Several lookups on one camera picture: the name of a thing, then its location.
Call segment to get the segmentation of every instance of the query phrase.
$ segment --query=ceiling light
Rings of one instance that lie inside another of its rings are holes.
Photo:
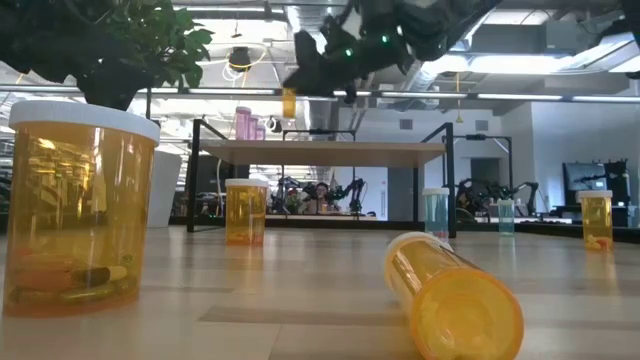
[[[79,93],[80,90],[75,86],[0,85],[0,92],[76,94]]]
[[[444,55],[436,61],[426,61],[422,64],[422,72],[431,75],[468,70],[469,60],[463,55]]]
[[[560,101],[560,95],[478,94],[483,100]]]
[[[636,56],[611,70],[611,72],[616,72],[616,73],[617,72],[627,73],[627,72],[638,72],[638,71],[640,71],[640,56]]]
[[[574,102],[640,104],[640,97],[634,96],[574,96]]]
[[[535,55],[486,55],[471,62],[469,71],[487,74],[551,74],[563,68],[571,58]]]
[[[275,95],[272,89],[189,89],[189,93],[197,95]]]
[[[361,97],[369,97],[371,96],[371,91],[356,91],[356,94]],[[333,92],[333,96],[344,97],[347,96],[347,92],[344,90],[336,90]]]
[[[138,91],[138,94],[146,94],[146,93],[147,93],[146,89]],[[177,88],[155,88],[155,89],[151,89],[151,93],[158,94],[158,95],[175,95],[178,93],[178,89]]]
[[[592,47],[591,49],[585,50],[570,60],[560,69],[560,70],[575,70],[575,69],[585,69],[585,68],[593,68],[595,64],[604,61],[606,63],[606,59],[610,56],[618,56],[619,54],[622,56],[626,51],[632,51],[632,49],[627,49],[627,45],[629,45],[631,41],[620,41],[614,43],[601,43],[598,46]]]
[[[298,9],[293,6],[288,7],[287,18],[289,19],[289,24],[291,24],[291,30],[293,30],[294,33],[297,33],[300,31],[300,29],[302,29],[302,26],[300,25],[300,13],[298,12]]]
[[[390,98],[422,98],[422,99],[466,99],[467,94],[458,93],[437,93],[437,92],[394,92],[384,91],[380,94],[382,97]]]
[[[224,12],[264,12],[260,7],[226,7],[226,6],[174,6],[174,9],[187,9],[188,11],[224,11]],[[271,9],[276,14],[284,14],[283,9]]]

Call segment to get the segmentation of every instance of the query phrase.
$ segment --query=black metal frame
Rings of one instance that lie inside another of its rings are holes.
[[[189,178],[188,178],[188,190],[189,190],[189,200],[187,203],[187,232],[196,232],[196,189],[197,189],[197,171],[198,171],[198,162],[199,162],[199,153],[200,153],[200,130],[201,127],[204,126],[207,130],[216,134],[222,140],[228,140],[226,136],[222,135],[216,129],[211,127],[209,124],[204,122],[201,119],[194,119],[193,121],[193,140],[191,144],[191,158],[189,160]],[[447,187],[449,188],[449,237],[455,238],[457,236],[456,232],[456,211],[455,211],[455,174],[454,174],[454,148],[453,148],[453,124],[445,123],[436,129],[433,133],[429,134],[426,138],[424,138],[421,143],[427,143],[434,139],[438,134],[444,132],[445,138],[445,150],[446,154],[445,159],[445,171],[447,179],[449,179],[447,183]],[[283,140],[286,139],[287,134],[289,133],[308,133],[311,135],[332,135],[332,134],[340,134],[340,133],[348,133],[353,136],[354,141],[356,141],[356,131],[354,130],[286,130],[283,131]],[[319,228],[330,228],[330,229],[388,229],[388,230],[420,230],[424,229],[423,222],[419,221],[419,204],[420,204],[420,188],[419,188],[419,180],[420,180],[420,168],[413,168],[413,221],[385,221],[385,222],[369,222],[369,221],[343,221],[343,220],[285,220],[285,219],[267,219],[266,225],[268,227],[276,226],[276,227],[319,227]],[[208,219],[206,225],[213,226],[224,226],[225,219]]]
[[[198,187],[198,163],[200,160],[200,128],[204,126],[207,130],[214,133],[222,140],[229,140],[226,136],[222,135],[218,130],[207,124],[202,119],[193,119],[193,139],[191,142],[191,157],[189,158],[189,173],[188,173],[188,187],[185,189],[189,193],[187,200],[187,232],[196,232],[196,195]],[[232,172],[235,172],[235,166],[231,164]]]
[[[486,140],[506,140],[507,141],[507,153],[509,155],[509,189],[513,189],[513,146],[511,136],[488,136],[484,134],[479,135],[454,135],[453,139],[465,139],[467,141],[486,141]],[[442,137],[442,142],[445,143],[445,137]],[[445,174],[445,160],[442,159],[442,184],[447,183]]]

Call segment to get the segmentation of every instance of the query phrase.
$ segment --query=plant leaf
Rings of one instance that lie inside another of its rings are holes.
[[[200,60],[207,59],[211,61],[211,55],[209,54],[209,50],[207,50],[207,48],[204,47],[204,45],[200,45],[199,50],[200,50],[200,55],[202,56]]]
[[[200,86],[200,81],[202,80],[203,71],[202,68],[198,65],[195,65],[191,71],[184,74],[185,80],[187,80],[187,84],[191,88],[197,88]]]
[[[176,11],[176,23],[178,28],[182,30],[192,29],[194,26],[193,19],[187,8]]]
[[[200,29],[190,32],[189,34],[187,34],[187,39],[193,40],[203,45],[210,44],[213,40],[211,38],[211,32],[206,29]]]

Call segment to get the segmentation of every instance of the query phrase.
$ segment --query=wooden table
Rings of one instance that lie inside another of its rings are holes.
[[[246,247],[226,246],[224,230],[150,229],[138,303],[1,318],[0,359],[424,360],[382,276],[401,233],[267,229],[263,247]],[[601,256],[580,239],[496,232],[452,244],[518,298],[518,360],[638,359],[639,246]],[[0,269],[5,254],[0,238]]]
[[[334,220],[334,221],[378,221],[377,216],[360,216],[356,217],[355,215],[273,215],[267,214],[268,219],[287,219],[287,220],[315,220],[315,221],[326,221],[326,220]]]
[[[234,165],[419,168],[445,153],[444,144],[329,141],[202,141],[201,149]]]

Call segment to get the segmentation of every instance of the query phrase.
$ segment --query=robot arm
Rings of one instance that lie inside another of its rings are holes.
[[[350,0],[344,13],[325,18],[320,31],[327,45],[322,55],[309,33],[295,35],[299,69],[284,87],[316,96],[333,96],[334,90],[344,88],[345,101],[353,102],[355,79],[392,65],[406,74],[415,58],[440,58],[500,2],[435,0],[424,8],[406,0]],[[342,28],[354,11],[361,17],[360,39]]]
[[[362,189],[364,188],[364,180],[358,179],[354,180],[346,189],[342,189],[341,186],[338,186],[335,190],[332,190],[328,194],[329,201],[340,201],[349,194],[351,194],[351,202],[349,203],[349,210],[353,213],[360,212],[362,210],[362,204],[360,203],[360,195],[362,194]]]
[[[521,185],[511,190],[511,196],[517,194],[518,192],[522,191],[526,187],[531,188],[531,193],[529,194],[529,200],[527,201],[527,212],[529,213],[529,216],[534,216],[536,213],[536,194],[538,193],[538,188],[540,187],[540,184],[536,182],[522,183]]]

